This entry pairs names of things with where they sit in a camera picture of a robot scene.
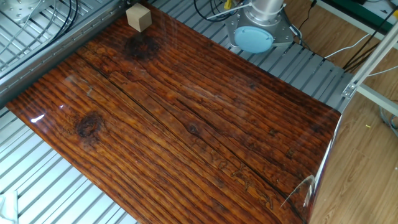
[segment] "wooden block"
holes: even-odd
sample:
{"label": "wooden block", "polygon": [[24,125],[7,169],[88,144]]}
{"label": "wooden block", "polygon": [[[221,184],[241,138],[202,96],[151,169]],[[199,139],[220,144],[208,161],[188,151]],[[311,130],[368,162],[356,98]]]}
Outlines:
{"label": "wooden block", "polygon": [[126,11],[126,14],[129,25],[139,32],[144,31],[144,29],[148,28],[152,24],[150,10],[142,4],[137,3],[133,5]]}

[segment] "wooden floor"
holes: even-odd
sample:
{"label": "wooden floor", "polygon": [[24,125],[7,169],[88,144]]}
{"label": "wooden floor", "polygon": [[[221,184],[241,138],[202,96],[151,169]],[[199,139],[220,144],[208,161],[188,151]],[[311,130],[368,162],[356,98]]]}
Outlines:
{"label": "wooden floor", "polygon": [[[299,26],[307,16],[310,1],[286,3],[287,14]],[[322,56],[353,45],[366,34],[318,6],[312,9],[302,32],[312,50]],[[342,67],[357,49],[336,54],[331,61]],[[397,57],[398,51],[391,50],[375,72],[396,66]],[[365,83],[398,100],[397,73],[398,69],[368,78]],[[356,94],[343,113],[311,223],[398,222],[398,138],[382,123],[378,109]]]}

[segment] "wood grain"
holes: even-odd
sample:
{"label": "wood grain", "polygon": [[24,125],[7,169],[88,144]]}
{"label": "wood grain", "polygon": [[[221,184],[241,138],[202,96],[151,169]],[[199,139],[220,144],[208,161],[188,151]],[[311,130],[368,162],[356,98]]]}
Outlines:
{"label": "wood grain", "polygon": [[340,114],[150,9],[7,107],[140,223],[308,222]]}

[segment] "wire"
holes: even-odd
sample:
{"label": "wire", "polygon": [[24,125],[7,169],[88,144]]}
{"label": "wire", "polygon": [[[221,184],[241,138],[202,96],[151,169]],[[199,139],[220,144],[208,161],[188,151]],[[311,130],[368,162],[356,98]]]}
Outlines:
{"label": "wire", "polygon": [[395,67],[389,68],[389,69],[387,69],[387,70],[381,71],[381,72],[377,72],[377,73],[374,73],[374,74],[370,74],[369,76],[378,75],[378,74],[381,74],[381,73],[384,73],[384,72],[388,72],[388,71],[394,70],[394,69],[396,69],[396,68],[398,68],[398,65],[395,66]]}
{"label": "wire", "polygon": [[204,20],[206,20],[206,21],[209,21],[209,22],[222,22],[222,21],[228,19],[228,18],[231,16],[231,14],[230,14],[230,15],[228,15],[227,17],[222,18],[222,19],[207,19],[202,13],[200,13],[200,11],[199,11],[199,9],[198,9],[198,6],[197,6],[197,0],[193,0],[193,6],[195,7],[195,10],[196,10],[196,12],[198,13],[198,15],[199,15],[202,19],[204,19]]}
{"label": "wire", "polygon": [[48,45],[52,44],[54,41],[56,41],[59,38],[59,35],[63,31],[63,28],[65,28],[66,24],[68,24],[71,13],[72,13],[72,0],[69,0],[69,12],[68,12],[67,18],[65,19],[65,22],[62,24],[61,28],[58,30],[57,34],[55,34],[53,39],[48,43]]}
{"label": "wire", "polygon": [[312,9],[313,7],[315,7],[316,4],[317,4],[317,0],[313,0],[312,3],[311,3],[310,9],[308,10],[307,18],[306,18],[306,19],[301,23],[301,25],[298,27],[299,30],[301,29],[301,27],[303,27],[303,25],[305,24],[305,22],[307,22],[307,21],[310,19],[310,12],[311,12],[311,9]]}
{"label": "wire", "polygon": [[343,50],[350,49],[350,48],[353,48],[353,47],[357,46],[363,39],[365,39],[365,38],[366,38],[367,36],[369,36],[369,35],[370,35],[370,34],[366,34],[366,35],[365,35],[364,37],[362,37],[359,41],[357,41],[357,43],[355,43],[354,45],[349,46],[349,47],[345,47],[345,48],[343,48],[343,49],[340,49],[340,50],[336,51],[335,53],[332,53],[332,54],[326,56],[325,58],[331,57],[331,56],[337,54],[338,52],[341,52],[341,51],[343,51]]}
{"label": "wire", "polygon": [[298,29],[301,29],[301,27],[303,27],[303,25],[305,24],[305,22],[307,22],[310,19],[310,12],[311,12],[312,7],[308,10],[308,14],[307,14],[307,18],[301,23],[300,27],[298,27]]}
{"label": "wire", "polygon": [[295,34],[296,34],[296,36],[300,39],[300,41],[301,41],[303,44],[305,44],[309,50],[311,50],[310,46],[303,40],[301,31],[300,31],[298,28],[296,28],[296,27],[292,24],[292,22],[289,20],[289,18],[287,17],[287,14],[286,14],[286,11],[285,11],[284,8],[281,10],[281,15],[282,15],[282,17],[285,19],[287,25],[289,25],[289,27],[290,27],[292,30],[295,31]]}
{"label": "wire", "polygon": [[[26,49],[28,49],[37,39],[39,39],[44,33],[45,31],[52,25],[53,19],[55,17],[55,11],[57,10],[57,3],[58,0],[54,0],[54,10],[52,11],[52,16],[51,19],[49,21],[49,23],[46,25],[46,27],[37,35],[37,38],[32,40],[29,44],[27,44],[22,50],[20,50],[21,52],[24,52]],[[13,61],[17,56],[13,56],[11,58],[8,58],[8,61],[6,61],[4,64],[10,63],[11,61]]]}
{"label": "wire", "polygon": [[216,0],[213,0],[213,2],[214,2],[214,5],[216,6],[216,10],[217,10],[217,12],[218,13],[221,13],[221,11],[218,9],[218,6],[217,6],[217,3],[216,3]]}
{"label": "wire", "polygon": [[378,46],[379,44],[375,44],[373,45],[373,47],[371,47],[370,49],[368,49],[367,51],[365,51],[362,55],[360,55],[355,61],[359,60],[361,57],[362,58],[358,63],[352,65],[351,67],[347,68],[345,70],[345,72],[352,72],[353,70],[355,70],[356,68],[358,68],[362,63],[364,63],[372,54],[373,50]]}
{"label": "wire", "polygon": [[353,64],[352,60],[361,53],[361,51],[365,48],[365,46],[373,39],[373,37],[380,31],[381,27],[384,25],[384,23],[387,22],[387,20],[393,15],[393,13],[398,9],[398,6],[396,6],[392,12],[383,20],[383,22],[379,25],[379,27],[373,32],[372,36],[362,45],[362,47],[350,58],[350,60],[346,63],[346,65],[343,67],[343,69],[347,69],[349,66]]}
{"label": "wire", "polygon": [[70,25],[68,26],[68,28],[65,30],[65,32],[68,32],[68,31],[70,31],[70,29],[72,28],[72,26],[73,26],[73,24],[75,23],[75,21],[76,21],[76,18],[77,18],[77,14],[78,14],[78,8],[79,8],[79,1],[78,0],[75,0],[76,1],[76,9],[75,9],[75,15],[73,16],[73,19],[72,19],[72,21],[70,22]]}
{"label": "wire", "polygon": [[0,55],[6,50],[8,49],[8,47],[11,45],[11,43],[14,41],[14,39],[24,30],[25,26],[27,25],[27,23],[29,22],[30,17],[32,16],[32,13],[37,9],[37,7],[42,3],[43,1],[40,0],[37,5],[35,6],[35,8],[32,10],[32,12],[30,12],[30,14],[27,16],[27,20],[25,22],[25,24],[19,29],[19,31],[13,35],[10,39],[10,41],[8,42],[8,44],[6,46],[4,46],[4,48],[1,50]]}

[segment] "wooden board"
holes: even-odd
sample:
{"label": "wooden board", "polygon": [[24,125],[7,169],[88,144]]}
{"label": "wooden board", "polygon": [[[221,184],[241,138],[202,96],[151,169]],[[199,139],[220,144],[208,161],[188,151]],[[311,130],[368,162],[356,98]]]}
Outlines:
{"label": "wooden board", "polygon": [[140,223],[308,222],[340,114],[150,9],[7,107]]}

